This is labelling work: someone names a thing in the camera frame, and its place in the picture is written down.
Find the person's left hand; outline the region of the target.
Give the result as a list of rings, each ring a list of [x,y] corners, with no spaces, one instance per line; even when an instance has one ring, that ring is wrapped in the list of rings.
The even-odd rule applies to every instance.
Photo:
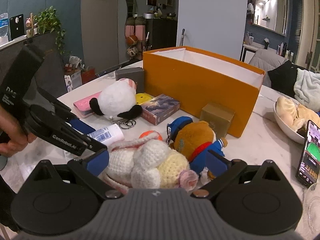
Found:
[[[10,158],[24,150],[37,139],[33,133],[25,134],[17,119],[1,107],[1,130],[9,136],[9,141],[1,143],[1,155]]]

